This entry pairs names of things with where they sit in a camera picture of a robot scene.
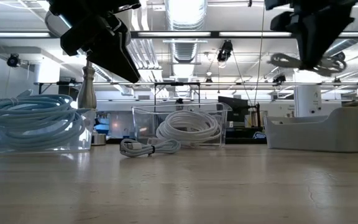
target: ceiling light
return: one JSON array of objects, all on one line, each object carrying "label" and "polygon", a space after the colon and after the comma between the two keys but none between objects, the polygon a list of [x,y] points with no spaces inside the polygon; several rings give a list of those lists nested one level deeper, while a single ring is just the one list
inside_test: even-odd
[{"label": "ceiling light", "polygon": [[358,37],[358,32],[342,32],[341,34],[339,34],[339,37]]},{"label": "ceiling light", "polygon": [[220,32],[220,37],[290,37],[289,32]]},{"label": "ceiling light", "polygon": [[139,32],[139,37],[209,37],[211,32]]},{"label": "ceiling light", "polygon": [[0,32],[0,37],[50,37],[48,32]]},{"label": "ceiling light", "polygon": [[207,40],[162,40],[164,44],[205,44]]}]

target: fluorescent light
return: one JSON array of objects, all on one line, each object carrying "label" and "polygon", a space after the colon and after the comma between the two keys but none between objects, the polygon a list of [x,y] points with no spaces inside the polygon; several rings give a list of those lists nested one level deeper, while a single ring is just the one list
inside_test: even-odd
[{"label": "fluorescent light", "polygon": [[50,37],[48,32],[0,32],[0,37]]},{"label": "fluorescent light", "polygon": [[290,37],[289,32],[220,32],[220,37]]},{"label": "fluorescent light", "polygon": [[139,37],[209,37],[211,32],[139,32]]},{"label": "fluorescent light", "polygon": [[237,3],[237,4],[213,4],[213,2],[208,4],[208,7],[248,7],[248,3]]},{"label": "fluorescent light", "polygon": [[164,44],[198,44],[198,43],[208,43],[207,40],[162,40]]},{"label": "fluorescent light", "polygon": [[358,37],[358,32],[342,32],[339,37]]}]

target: metal cylinder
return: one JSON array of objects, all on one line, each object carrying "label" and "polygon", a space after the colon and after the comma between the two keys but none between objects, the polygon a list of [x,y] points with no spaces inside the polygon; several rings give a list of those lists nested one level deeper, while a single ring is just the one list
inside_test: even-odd
[{"label": "metal cylinder", "polygon": [[78,94],[78,108],[96,109],[96,95],[93,88],[94,69],[91,62],[87,62],[82,68],[84,81]]}]

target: exposed ceiling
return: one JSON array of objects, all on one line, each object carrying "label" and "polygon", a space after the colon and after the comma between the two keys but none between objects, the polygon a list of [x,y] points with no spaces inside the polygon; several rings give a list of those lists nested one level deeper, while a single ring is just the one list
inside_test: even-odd
[{"label": "exposed ceiling", "polygon": [[[24,1],[24,4],[28,7],[35,8],[32,10],[24,8],[25,6],[22,3],[15,0],[1,2],[0,32],[48,31],[42,21],[47,13],[45,9],[42,9],[42,6],[47,4],[45,1]],[[148,0],[148,20],[151,30],[167,30],[163,3],[163,0]],[[262,27],[263,30],[270,30],[272,18],[284,10],[281,8],[264,11],[263,1],[257,0],[254,0],[252,7],[247,7],[247,1],[209,0],[204,30],[255,31],[262,30]],[[346,30],[358,31],[358,7],[353,9],[352,16],[355,17],[356,21],[349,25]],[[192,81],[204,82],[206,72],[212,73],[213,82],[240,82],[240,75],[244,81],[271,81],[271,78],[277,74],[270,73],[275,67],[267,63],[272,54],[281,52],[292,56],[298,55],[295,39],[234,39],[232,43],[235,57],[232,56],[227,61],[225,68],[218,69],[218,64],[214,59],[215,53],[222,43],[222,39],[208,39],[207,43],[200,44]],[[163,70],[163,78],[172,78],[172,56],[169,45],[164,44],[162,39],[154,39],[153,45],[158,62]],[[7,47],[38,47],[64,62],[74,62],[71,65],[72,68],[78,74],[81,74],[80,68],[83,65],[76,63],[83,63],[83,61],[67,57],[61,50],[58,39],[0,39],[1,55],[5,55],[4,49]],[[345,73],[358,71],[358,44],[344,50],[344,53],[348,61],[348,69]],[[293,71],[283,70],[283,72],[287,75],[287,81],[292,81]],[[343,76],[344,81],[358,82],[358,75],[349,78]]]}]

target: table surface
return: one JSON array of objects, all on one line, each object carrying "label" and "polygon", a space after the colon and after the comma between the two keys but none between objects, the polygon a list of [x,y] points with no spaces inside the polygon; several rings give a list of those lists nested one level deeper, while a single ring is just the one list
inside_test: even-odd
[{"label": "table surface", "polygon": [[358,223],[358,154],[264,145],[0,156],[3,223]]}]

